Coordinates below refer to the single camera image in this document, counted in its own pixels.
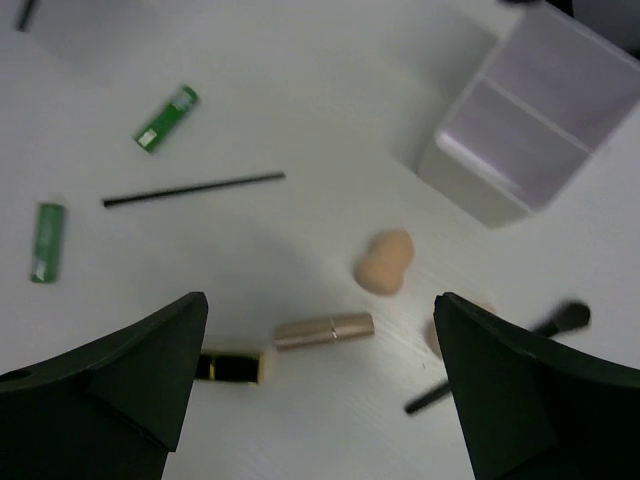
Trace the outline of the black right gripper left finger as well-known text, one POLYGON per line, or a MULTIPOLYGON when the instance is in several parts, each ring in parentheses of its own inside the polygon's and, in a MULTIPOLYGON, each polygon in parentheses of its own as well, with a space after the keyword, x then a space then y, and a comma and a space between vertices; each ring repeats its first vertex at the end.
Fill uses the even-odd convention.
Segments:
POLYGON ((206 296, 192 292, 3 374, 2 478, 161 478, 179 443, 207 315, 206 296))

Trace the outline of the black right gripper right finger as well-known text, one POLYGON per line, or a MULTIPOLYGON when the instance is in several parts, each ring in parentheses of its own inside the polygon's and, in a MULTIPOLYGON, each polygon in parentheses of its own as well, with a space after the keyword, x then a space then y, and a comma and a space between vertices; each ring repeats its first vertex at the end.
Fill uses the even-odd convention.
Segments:
POLYGON ((638 478, 638 370, 454 293, 436 298, 434 321, 475 478, 638 478))

